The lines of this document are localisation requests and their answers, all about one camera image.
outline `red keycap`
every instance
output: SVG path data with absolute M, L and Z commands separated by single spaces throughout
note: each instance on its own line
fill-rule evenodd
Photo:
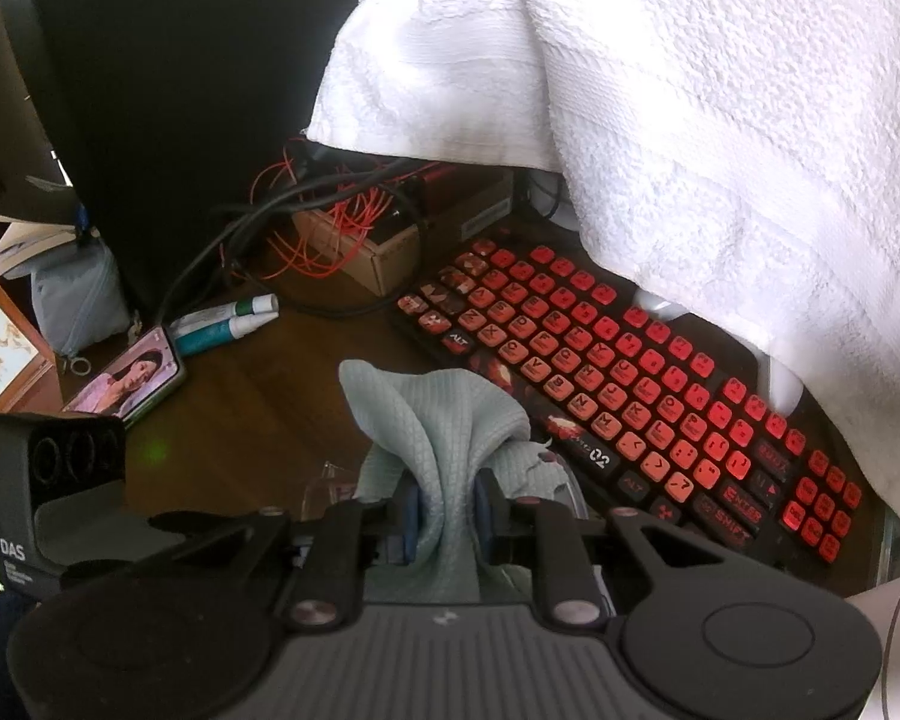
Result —
M 697 455 L 697 447 L 684 439 L 677 439 L 677 443 L 670 450 L 670 459 L 685 471 L 696 463 Z
M 573 317 L 573 319 L 576 319 L 580 324 L 590 324 L 594 319 L 597 319 L 597 309 L 587 303 L 586 300 L 581 300 L 581 302 L 574 306 L 573 311 L 570 312 L 570 316 Z
M 490 261 L 497 266 L 497 268 L 509 268 L 516 262 L 516 254 L 506 248 L 500 248 L 493 253 L 490 257 Z
M 709 399 L 710 393 L 707 392 L 706 389 L 703 389 L 699 384 L 691 384 L 683 394 L 683 400 L 697 410 L 703 410 L 703 407 Z
M 730 452 L 730 456 L 725 463 L 727 473 L 740 481 L 744 480 L 746 471 L 749 471 L 749 465 L 749 458 L 743 452 L 736 449 Z
M 674 336 L 667 348 L 677 360 L 686 360 L 690 356 L 690 352 L 693 351 L 693 344 L 683 336 Z
M 698 442 L 706 433 L 706 422 L 696 413 L 689 413 L 680 423 L 680 432 L 690 440 Z
M 557 308 L 568 309 L 577 302 L 577 296 L 566 287 L 557 287 L 550 295 L 550 303 Z
M 660 385 L 644 376 L 634 385 L 634 395 L 650 405 L 660 396 Z
M 818 549 L 820 553 L 820 557 L 827 562 L 834 562 L 837 560 L 837 555 L 840 554 L 840 541 L 828 533 L 820 542 L 820 549 Z
M 593 341 L 593 336 L 590 333 L 586 332 L 583 327 L 574 326 L 571 327 L 569 332 L 563 336 L 563 342 L 567 344 L 571 349 L 576 349 L 576 351 L 581 352 L 583 349 L 586 349 Z
M 621 354 L 625 354 L 626 357 L 632 357 L 640 351 L 643 341 L 640 341 L 640 338 L 634 336 L 633 333 L 624 333 L 620 338 L 617 338 L 617 343 L 614 346 Z
M 663 322 L 657 322 L 656 320 L 651 322 L 644 332 L 647 334 L 647 338 L 654 343 L 667 343 L 667 338 L 670 337 L 669 327 Z
M 596 280 L 586 271 L 577 271 L 570 277 L 570 283 L 581 292 L 588 292 Z
M 782 439 L 783 434 L 787 430 L 787 420 L 780 416 L 777 412 L 770 412 L 765 423 L 767 432 L 775 439 Z
M 819 520 L 807 517 L 807 522 L 804 522 L 803 528 L 800 530 L 800 538 L 810 546 L 815 547 L 820 543 L 822 537 L 823 525 L 820 524 Z
M 797 482 L 797 500 L 804 506 L 811 506 L 817 499 L 817 483 L 809 476 L 804 476 Z
M 863 498 L 863 493 L 860 488 L 850 482 L 844 489 L 844 503 L 847 504 L 850 509 L 856 509 L 860 506 L 861 498 Z
M 597 400 L 604 404 L 612 412 L 626 403 L 626 391 L 612 382 L 600 390 Z
M 594 343 L 586 353 L 586 359 L 598 367 L 607 367 L 613 362 L 614 357 L 616 357 L 616 354 L 613 349 L 600 341 Z
M 742 419 L 738 419 L 733 423 L 732 427 L 730 427 L 730 440 L 732 440 L 735 445 L 746 447 L 753 437 L 754 428 Z
M 530 336 L 536 332 L 536 322 L 534 322 L 533 319 L 529 319 L 528 317 L 524 317 L 523 314 L 520 314 L 520 316 L 516 317 L 516 319 L 508 324 L 506 328 L 511 335 L 520 338 L 521 341 L 525 341 L 526 338 L 530 338 Z
M 597 401 L 583 392 L 578 392 L 567 403 L 567 410 L 576 418 L 586 422 L 586 420 L 597 413 Z
M 533 384 L 542 382 L 550 375 L 551 371 L 550 365 L 541 360 L 540 357 L 530 357 L 530 360 L 524 362 L 520 367 L 520 372 L 530 379 Z
M 740 379 L 730 378 L 724 384 L 724 396 L 730 403 L 743 403 L 746 386 Z
M 713 360 L 706 354 L 703 354 L 703 352 L 698 352 L 694 356 L 693 362 L 690 362 L 691 370 L 693 370 L 696 375 L 703 376 L 704 379 L 713 373 L 713 367 Z
M 547 383 L 543 385 L 543 391 L 559 403 L 572 394 L 573 385 L 558 373 L 547 380 Z
M 587 392 L 592 392 L 604 382 L 604 375 L 592 365 L 584 365 L 573 377 Z
M 830 467 L 830 458 L 819 449 L 814 449 L 810 453 L 810 460 L 807 461 L 807 466 L 810 466 L 810 470 L 817 476 L 823 476 L 826 473 L 826 469 Z
M 746 399 L 744 411 L 750 419 L 755 419 L 757 422 L 759 422 L 761 419 L 763 419 L 763 415 L 767 413 L 767 404 L 764 403 L 756 395 L 751 395 Z
M 683 414 L 683 404 L 672 395 L 665 395 L 663 399 L 656 404 L 656 410 L 664 419 L 673 424 Z
M 730 410 L 730 406 L 719 400 L 715 400 L 706 413 L 706 418 L 722 430 L 730 424 L 730 420 L 733 418 L 733 412 Z
M 649 319 L 650 315 L 639 306 L 631 306 L 624 312 L 624 322 L 632 327 L 643 327 Z
M 543 245 L 540 245 L 540 247 L 537 247 L 530 252 L 530 259 L 532 259 L 535 263 L 539 263 L 540 265 L 546 265 L 556 256 L 556 252 L 554 252 L 552 248 L 543 247 Z
M 833 512 L 836 508 L 837 506 L 834 504 L 833 498 L 826 493 L 823 493 L 823 495 L 817 499 L 817 502 L 813 504 L 813 513 L 821 519 L 821 522 L 827 522 L 833 517 Z
M 620 332 L 620 325 L 610 317 L 600 317 L 600 319 L 597 319 L 597 322 L 594 322 L 593 332 L 604 341 L 610 341 Z
M 806 515 L 806 509 L 797 503 L 797 501 L 788 501 L 786 507 L 783 509 L 781 519 L 783 520 L 783 524 L 795 533 L 796 531 L 799 531 L 800 525 L 803 524 L 803 519 Z
M 784 444 L 787 449 L 799 457 L 807 446 L 807 436 L 804 436 L 796 428 L 791 428 L 787 431 L 787 437 L 784 440 Z
M 647 423 L 650 422 L 651 416 L 650 409 L 642 403 L 637 403 L 635 400 L 631 400 L 631 403 L 624 409 L 622 414 L 624 422 L 635 430 L 643 430 Z
M 557 257 L 557 259 L 550 264 L 550 272 L 552 272 L 552 274 L 557 274 L 558 276 L 563 276 L 564 278 L 567 278 L 567 276 L 572 274 L 574 269 L 576 269 L 576 266 L 566 257 Z
M 610 284 L 598 284 L 593 288 L 593 292 L 590 293 L 590 297 L 593 299 L 595 303 L 600 303 L 602 306 L 608 306 L 617 296 L 617 290 L 612 288 Z
M 834 491 L 841 493 L 844 489 L 844 483 L 847 481 L 847 474 L 843 473 L 837 466 L 831 466 L 826 472 L 826 485 Z
M 667 389 L 679 392 L 686 386 L 687 374 L 680 370 L 676 365 L 667 368 L 667 372 L 663 374 L 663 384 Z
M 640 360 L 637 365 L 640 365 L 640 367 L 648 373 L 659 373 L 663 370 L 665 361 L 663 360 L 663 355 L 656 349 L 647 349 L 647 351 L 640 355 Z
M 658 419 L 647 429 L 647 440 L 657 449 L 666 449 L 676 437 L 674 429 Z
M 853 520 L 850 519 L 849 514 L 846 512 L 837 512 L 837 514 L 833 515 L 833 522 L 830 524 L 830 529 L 836 536 L 843 538 L 850 532 L 850 523 L 852 522 Z

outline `desk surface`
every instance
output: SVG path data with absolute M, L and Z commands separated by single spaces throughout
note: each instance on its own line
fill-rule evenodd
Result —
M 322 304 L 368 298 L 343 274 L 323 281 L 288 274 L 274 285 Z M 95 370 L 121 350 L 120 338 L 111 341 L 90 355 Z M 285 310 L 253 335 L 189 358 L 180 390 L 128 433 L 130 506 L 143 514 L 242 514 L 274 505 L 298 517 L 304 488 L 326 461 L 356 470 L 370 446 L 338 384 L 337 367 L 348 358 L 404 373 L 433 369 L 384 312 L 329 320 Z M 81 385 L 64 377 L 65 399 Z M 850 477 L 863 480 L 857 469 Z M 868 492 L 840 560 L 827 572 L 826 585 L 845 596 L 866 589 L 876 566 L 884 509 Z

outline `keycap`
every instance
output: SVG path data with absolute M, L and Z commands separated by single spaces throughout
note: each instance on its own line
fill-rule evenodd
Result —
M 699 384 L 691 384 L 683 394 L 683 400 L 694 409 L 702 410 L 710 399 L 710 393 Z
M 620 452 L 627 460 L 633 463 L 640 458 L 643 450 L 647 448 L 647 442 L 641 439 L 636 433 L 626 431 L 624 435 L 617 440 L 617 451 Z
M 550 303 L 557 308 L 568 309 L 577 302 L 577 296 L 566 287 L 557 287 L 550 293 Z
M 650 405 L 660 396 L 660 385 L 653 379 L 644 376 L 634 385 L 634 395 Z
M 854 483 L 850 482 L 844 488 L 844 503 L 847 504 L 850 509 L 856 509 L 860 506 L 861 498 L 863 498 L 863 493 Z
M 626 500 L 640 503 L 650 493 L 650 485 L 637 476 L 634 471 L 625 471 L 617 480 L 617 490 Z
M 617 333 L 620 332 L 620 325 L 613 321 L 610 317 L 600 317 L 593 324 L 593 332 L 604 341 L 610 341 Z
M 676 422 L 683 414 L 683 404 L 672 395 L 665 395 L 656 404 L 656 412 L 669 423 Z
M 590 360 L 593 365 L 597 365 L 597 367 L 607 367 L 613 362 L 614 357 L 616 357 L 616 353 L 602 341 L 594 343 L 586 352 L 586 359 Z
M 725 479 L 717 493 L 717 502 L 746 525 L 753 533 L 760 530 L 767 511 L 754 498 L 744 493 L 734 480 Z
M 749 462 L 749 457 L 747 457 L 743 452 L 738 450 L 733 450 L 730 452 L 730 456 L 727 458 L 727 462 L 724 464 L 724 468 L 727 469 L 727 473 L 730 474 L 734 479 L 738 479 L 741 482 L 744 481 L 744 477 L 746 477 L 746 471 L 749 471 L 749 466 L 751 463 Z
M 693 370 L 696 375 L 701 376 L 704 379 L 713 373 L 713 368 L 713 360 L 706 354 L 703 354 L 703 352 L 698 352 L 694 355 L 693 361 L 690 362 L 690 370 Z
M 750 419 L 755 419 L 759 422 L 763 419 L 763 415 L 767 413 L 767 404 L 756 395 L 751 395 L 746 399 L 744 411 Z
M 576 370 L 577 365 L 580 364 L 580 356 L 572 349 L 568 349 L 564 346 L 557 354 L 554 354 L 550 363 L 554 368 L 563 373 L 571 373 Z
M 730 442 L 719 433 L 711 433 L 703 442 L 703 451 L 717 462 L 725 458 L 728 450 L 730 450 Z
M 628 360 L 618 360 L 617 364 L 610 369 L 610 375 L 623 386 L 634 384 L 634 379 L 639 373 L 636 365 Z
M 834 560 L 837 560 L 837 555 L 840 554 L 840 541 L 837 541 L 836 538 L 833 538 L 833 536 L 828 533 L 821 539 L 818 553 L 823 560 L 834 562 Z
M 679 471 L 674 471 L 670 474 L 667 483 L 663 485 L 663 490 L 677 503 L 683 503 L 690 497 L 690 493 L 693 493 L 693 482 Z
M 626 403 L 626 391 L 615 384 L 608 384 L 600 390 L 597 400 L 604 404 L 612 412 Z
M 826 493 L 823 493 L 815 504 L 813 504 L 813 513 L 820 519 L 820 522 L 828 522 L 833 517 L 834 509 L 837 506 Z
M 573 385 L 558 373 L 547 380 L 547 383 L 543 385 L 543 391 L 559 403 L 572 394 Z
M 786 483 L 790 478 L 790 473 L 793 470 L 794 464 L 781 452 L 776 451 L 776 449 L 770 446 L 768 440 L 758 440 L 751 448 L 751 456 L 761 464 L 765 470 L 770 471 L 770 474 L 775 476 L 780 482 Z
M 787 420 L 777 412 L 770 412 L 770 416 L 768 416 L 764 426 L 767 428 L 767 432 L 775 439 L 782 439 L 783 434 L 787 430 Z
M 539 384 L 547 378 L 552 368 L 540 359 L 540 357 L 530 357 L 530 360 L 524 362 L 520 367 L 520 372 L 526 376 L 533 384 Z
M 809 476 L 804 476 L 797 482 L 797 491 L 795 495 L 797 495 L 797 500 L 804 504 L 804 506 L 810 506 L 817 499 L 817 491 L 817 483 Z
M 724 397 L 730 403 L 743 403 L 745 395 L 746 385 L 740 379 L 732 376 L 730 379 L 727 379 L 727 382 L 724 384 Z
M 744 549 L 754 538 L 726 509 L 709 495 L 700 493 L 691 504 L 694 514 L 703 524 L 703 530 L 730 549 Z
M 648 373 L 659 373 L 663 370 L 665 362 L 663 360 L 663 355 L 656 351 L 656 349 L 647 349 L 647 351 L 640 355 L 640 360 L 637 362 L 637 365 L 640 365 L 640 367 Z
M 686 360 L 690 356 L 690 352 L 693 351 L 693 344 L 683 336 L 674 336 L 667 348 L 677 360 Z
M 783 508 L 783 514 L 780 514 L 780 521 L 795 533 L 799 531 L 806 514 L 806 509 L 797 501 L 787 501 L 787 505 Z
M 536 322 L 529 317 L 524 317 L 523 314 L 518 314 L 514 321 L 506 326 L 506 330 L 512 336 L 520 338 L 520 341 L 525 341 L 536 332 Z
M 649 338 L 654 343 L 667 343 L 667 338 L 670 337 L 670 329 L 663 322 L 657 322 L 654 320 L 651 322 L 647 329 L 644 330 L 647 338 Z
M 697 461 L 697 447 L 684 439 L 677 439 L 677 443 L 670 449 L 670 459 L 683 470 L 689 471 Z
M 592 392 L 604 382 L 604 375 L 592 365 L 584 365 L 577 371 L 573 380 L 587 392 Z
M 730 406 L 719 400 L 715 400 L 706 413 L 706 418 L 721 430 L 730 424 L 732 416 L 733 412 L 730 410 Z
M 597 413 L 597 401 L 583 392 L 578 392 L 567 403 L 567 410 L 576 418 L 586 422 Z
M 847 481 L 847 474 L 843 473 L 837 466 L 831 466 L 826 472 L 826 485 L 834 491 L 841 493 L 844 489 L 844 483 Z
M 833 515 L 833 522 L 830 524 L 830 529 L 836 536 L 843 538 L 850 532 L 850 523 L 852 521 L 850 515 L 846 512 L 837 512 L 837 514 Z
M 434 336 L 439 336 L 450 329 L 450 320 L 439 311 L 428 311 L 426 314 L 420 314 L 420 319 L 417 322 L 420 327 Z
M 575 349 L 578 352 L 581 352 L 583 349 L 590 346 L 591 341 L 593 341 L 593 336 L 579 325 L 571 327 L 567 331 L 567 334 L 563 336 L 563 342 L 571 349 Z
M 662 482 L 670 472 L 670 464 L 659 452 L 650 452 L 640 464 L 640 470 L 653 482 Z
M 742 419 L 737 419 L 730 427 L 730 440 L 737 446 L 747 447 L 754 437 L 754 428 Z
M 822 537 L 823 525 L 820 524 L 819 520 L 813 519 L 813 517 L 807 517 L 803 527 L 800 528 L 800 538 L 806 541 L 810 546 L 815 547 L 820 543 Z

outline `electronic device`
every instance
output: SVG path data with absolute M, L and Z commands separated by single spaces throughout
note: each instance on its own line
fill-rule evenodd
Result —
M 167 331 L 154 327 L 115 357 L 63 410 L 116 415 L 130 426 L 184 378 L 186 371 Z
M 809 394 L 789 418 L 774 413 L 754 392 L 749 353 L 700 341 L 697 317 L 652 319 L 631 305 L 635 291 L 579 248 L 564 255 L 498 227 L 392 313 L 442 365 L 514 396 L 598 511 L 645 509 L 823 576 L 866 486 L 840 462 L 836 429 Z

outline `phone screen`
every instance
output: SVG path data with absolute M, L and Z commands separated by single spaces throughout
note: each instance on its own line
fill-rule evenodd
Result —
M 154 405 L 183 369 L 162 327 L 141 336 L 79 391 L 63 410 L 113 415 L 125 422 Z

